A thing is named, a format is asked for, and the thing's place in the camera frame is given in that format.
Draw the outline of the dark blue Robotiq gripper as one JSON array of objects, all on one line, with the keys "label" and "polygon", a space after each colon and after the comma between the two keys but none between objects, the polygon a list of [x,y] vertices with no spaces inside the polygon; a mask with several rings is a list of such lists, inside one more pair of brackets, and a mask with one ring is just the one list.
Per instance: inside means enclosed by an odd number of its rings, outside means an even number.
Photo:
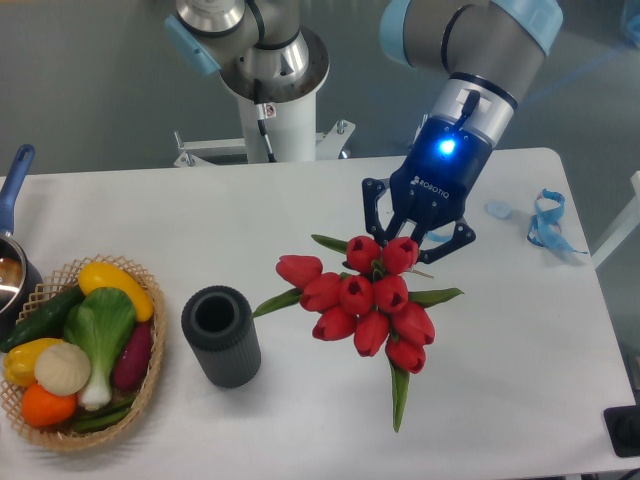
[{"label": "dark blue Robotiq gripper", "polygon": [[[403,164],[390,178],[362,181],[366,231],[377,244],[387,245],[406,222],[412,222],[414,241],[420,242],[426,235],[437,243],[434,248],[420,250],[418,261],[424,264],[471,244],[476,233],[462,216],[466,199],[492,151],[490,143],[471,132],[458,130],[445,120],[428,118]],[[387,192],[393,215],[384,228],[378,203]],[[451,222],[454,226],[450,234],[432,231]]]}]

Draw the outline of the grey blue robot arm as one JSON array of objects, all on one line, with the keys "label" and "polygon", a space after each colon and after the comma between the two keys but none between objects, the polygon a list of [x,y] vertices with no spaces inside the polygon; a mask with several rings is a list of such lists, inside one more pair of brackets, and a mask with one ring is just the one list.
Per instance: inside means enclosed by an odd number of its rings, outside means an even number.
[{"label": "grey blue robot arm", "polygon": [[[447,82],[401,167],[362,183],[366,231],[380,244],[446,225],[422,250],[433,263],[470,244],[466,199],[526,95],[563,22],[554,1],[393,1],[379,39],[392,60],[441,66]],[[252,163],[312,161],[316,94],[329,71],[322,40],[295,1],[179,1],[165,21],[175,49],[236,96]]]}]

